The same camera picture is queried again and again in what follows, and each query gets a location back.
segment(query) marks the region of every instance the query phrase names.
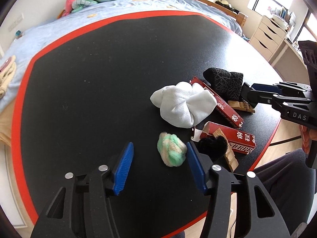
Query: blue bedsheet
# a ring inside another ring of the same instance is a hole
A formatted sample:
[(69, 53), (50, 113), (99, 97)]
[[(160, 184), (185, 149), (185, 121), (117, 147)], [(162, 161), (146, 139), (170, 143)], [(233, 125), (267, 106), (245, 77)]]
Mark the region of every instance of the blue bedsheet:
[(48, 44), (75, 29), (102, 19), (132, 12), (155, 10), (199, 12), (221, 23), (238, 35), (242, 35), (241, 27), (234, 19), (216, 8), (194, 0), (117, 0), (99, 3), (51, 23), (30, 28), (24, 32), (24, 36), (11, 44), (4, 57), (0, 60), (0, 65), (8, 57), (15, 55), (17, 69), (5, 96), (0, 100), (0, 113), (16, 97), (22, 77), (31, 58)]

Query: dark pants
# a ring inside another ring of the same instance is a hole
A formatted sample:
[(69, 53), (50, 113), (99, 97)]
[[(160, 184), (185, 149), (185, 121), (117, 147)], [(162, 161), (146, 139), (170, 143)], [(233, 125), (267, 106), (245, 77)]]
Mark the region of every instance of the dark pants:
[(254, 172), (270, 193), (292, 234), (298, 225), (307, 222), (315, 193), (316, 172), (305, 164), (305, 153), (297, 149)]

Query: wooden bed frame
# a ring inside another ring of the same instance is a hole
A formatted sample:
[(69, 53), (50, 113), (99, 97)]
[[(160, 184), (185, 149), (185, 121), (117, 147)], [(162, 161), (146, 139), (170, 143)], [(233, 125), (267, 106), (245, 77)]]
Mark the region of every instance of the wooden bed frame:
[(240, 25), (240, 27), (244, 26), (244, 24), (245, 24), (245, 22), (246, 22), (246, 20), (248, 18), (248, 16), (243, 14), (242, 12), (239, 12), (238, 14), (236, 14), (236, 13), (226, 9), (225, 7), (222, 7), (219, 4), (210, 2), (208, 0), (197, 0), (197, 1), (203, 2), (203, 3), (205, 3), (205, 4), (209, 5), (209, 6), (215, 7), (218, 10), (223, 11), (228, 16), (233, 17), (236, 20), (236, 22)]

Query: metal rivet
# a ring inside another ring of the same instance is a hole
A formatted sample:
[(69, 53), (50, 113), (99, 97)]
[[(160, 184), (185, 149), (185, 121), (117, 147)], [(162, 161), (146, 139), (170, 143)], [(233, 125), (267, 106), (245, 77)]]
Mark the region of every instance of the metal rivet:
[(248, 171), (247, 176), (250, 178), (254, 178), (256, 176), (256, 174), (254, 172)]
[(70, 179), (70, 178), (73, 178), (73, 177), (74, 177), (74, 174), (71, 173), (71, 172), (65, 174), (65, 178), (66, 178), (66, 179)]
[(220, 165), (213, 165), (211, 168), (214, 169), (215, 171), (220, 171), (221, 170), (221, 166)]
[(106, 166), (106, 165), (101, 165), (101, 166), (98, 167), (98, 170), (99, 170), (99, 171), (107, 171), (107, 170), (108, 170), (108, 166)]

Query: light wood floor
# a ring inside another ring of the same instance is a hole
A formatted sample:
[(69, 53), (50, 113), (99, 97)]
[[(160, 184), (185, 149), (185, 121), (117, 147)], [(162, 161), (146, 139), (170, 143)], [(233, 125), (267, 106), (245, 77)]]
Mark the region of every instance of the light wood floor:
[[(301, 134), (299, 131), (298, 124), (281, 120), (281, 123), (271, 143), (281, 141), (281, 140), (286, 140), (286, 139), (296, 137), (299, 135)], [(276, 158), (279, 158), (285, 155), (287, 152), (291, 152), (301, 147), (302, 147), (301, 139), (268, 147), (268, 149), (266, 150), (265, 154), (263, 155), (263, 157), (261, 158), (261, 160), (259, 161), (256, 167), (264, 165), (272, 160), (275, 160)], [(235, 193), (231, 195), (231, 209), (233, 209), (233, 214), (231, 214), (229, 219), (229, 228), (228, 228), (227, 238), (234, 237), (234, 229), (235, 229), (234, 223), (236, 219), (236, 209), (237, 209), (237, 196)], [(204, 222), (205, 222), (205, 218), (203, 218), (196, 224), (186, 229), (185, 230), (186, 238), (199, 238)]]

